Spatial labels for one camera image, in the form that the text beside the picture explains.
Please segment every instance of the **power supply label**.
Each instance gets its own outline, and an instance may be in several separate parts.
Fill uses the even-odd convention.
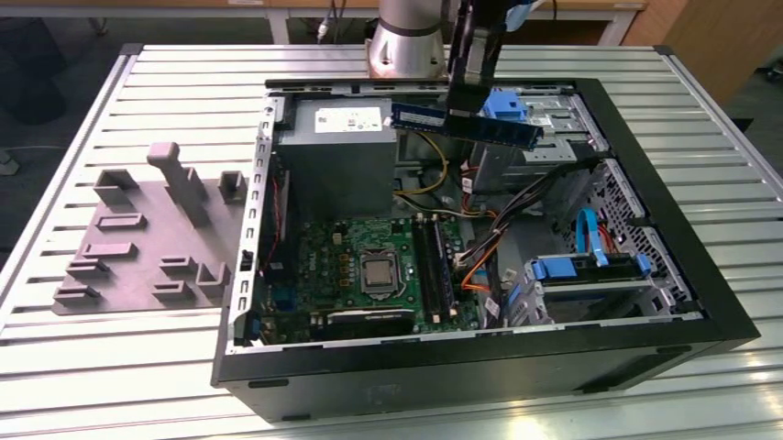
[[[319,108],[316,133],[380,131],[380,107]]]

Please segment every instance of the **blue ram module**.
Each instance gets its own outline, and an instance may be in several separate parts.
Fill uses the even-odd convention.
[[[447,122],[443,110],[399,103],[391,104],[391,127],[527,150],[535,148],[543,137],[540,126],[459,115],[449,115]]]

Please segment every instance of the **expansion slot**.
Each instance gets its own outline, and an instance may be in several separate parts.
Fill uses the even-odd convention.
[[[433,324],[456,315],[449,262],[437,216],[417,214],[412,221],[413,248],[421,286],[424,318]]]

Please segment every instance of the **white work table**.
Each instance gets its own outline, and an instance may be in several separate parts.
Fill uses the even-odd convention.
[[[160,140],[179,142],[203,179],[249,171],[264,80],[363,77],[364,49],[147,46],[113,66],[0,275],[0,436],[778,438],[779,178],[675,58],[648,48],[508,47],[500,59],[500,77],[601,79],[760,338],[624,392],[269,426],[209,386],[216,308],[60,317],[52,295],[95,211],[100,171],[159,180],[145,146]]]

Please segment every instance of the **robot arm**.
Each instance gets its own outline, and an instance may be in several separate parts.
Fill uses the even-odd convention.
[[[447,108],[451,115],[479,112],[492,90],[508,10],[531,3],[532,0],[461,0],[448,63]]]
[[[381,0],[380,19],[369,46],[375,77],[437,78],[444,72],[440,17],[451,0]],[[535,0],[460,0],[448,60],[449,115],[479,112],[492,90],[507,14],[519,6],[516,25]]]

